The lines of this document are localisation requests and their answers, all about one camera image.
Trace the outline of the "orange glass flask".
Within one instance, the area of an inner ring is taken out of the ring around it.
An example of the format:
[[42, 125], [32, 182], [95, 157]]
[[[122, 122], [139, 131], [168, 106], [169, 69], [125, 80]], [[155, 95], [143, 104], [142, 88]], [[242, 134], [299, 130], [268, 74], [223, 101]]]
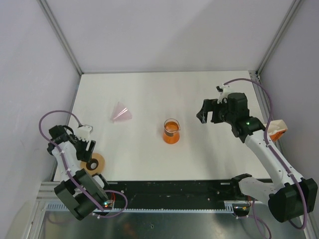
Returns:
[[176, 119], [167, 119], [164, 122], [163, 140], [168, 144], [175, 144], [180, 139], [180, 125]]

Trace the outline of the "pink cone coffee filter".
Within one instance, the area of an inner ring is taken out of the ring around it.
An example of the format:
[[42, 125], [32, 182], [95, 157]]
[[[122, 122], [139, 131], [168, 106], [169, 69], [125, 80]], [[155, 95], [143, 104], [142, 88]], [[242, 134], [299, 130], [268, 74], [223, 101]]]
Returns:
[[131, 120], [132, 118], [133, 116], [129, 109], [121, 102], [118, 102], [113, 109], [110, 120], [112, 122], [123, 122]]

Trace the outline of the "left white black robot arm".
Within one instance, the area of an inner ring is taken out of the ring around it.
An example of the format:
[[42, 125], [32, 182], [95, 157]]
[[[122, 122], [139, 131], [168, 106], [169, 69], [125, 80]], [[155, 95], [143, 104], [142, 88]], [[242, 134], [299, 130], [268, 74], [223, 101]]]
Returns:
[[51, 140], [47, 151], [58, 163], [61, 182], [54, 188], [56, 196], [78, 220], [84, 219], [109, 199], [110, 186], [98, 172], [90, 175], [80, 163], [93, 159], [96, 142], [90, 139], [93, 127], [79, 125], [73, 130], [56, 125], [49, 130]]

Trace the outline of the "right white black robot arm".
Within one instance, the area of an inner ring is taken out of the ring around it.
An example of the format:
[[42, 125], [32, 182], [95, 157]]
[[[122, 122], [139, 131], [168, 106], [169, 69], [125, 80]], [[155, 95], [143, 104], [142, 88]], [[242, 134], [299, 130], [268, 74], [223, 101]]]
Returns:
[[212, 113], [212, 123], [228, 123], [239, 138], [259, 159], [268, 172], [273, 185], [263, 183], [249, 174], [233, 177], [230, 195], [241, 200], [246, 195], [266, 204], [273, 217], [283, 223], [314, 210], [318, 185], [314, 179], [305, 179], [283, 157], [269, 137], [265, 126], [250, 115], [244, 93], [230, 93], [220, 99], [205, 99], [197, 118], [207, 122]]

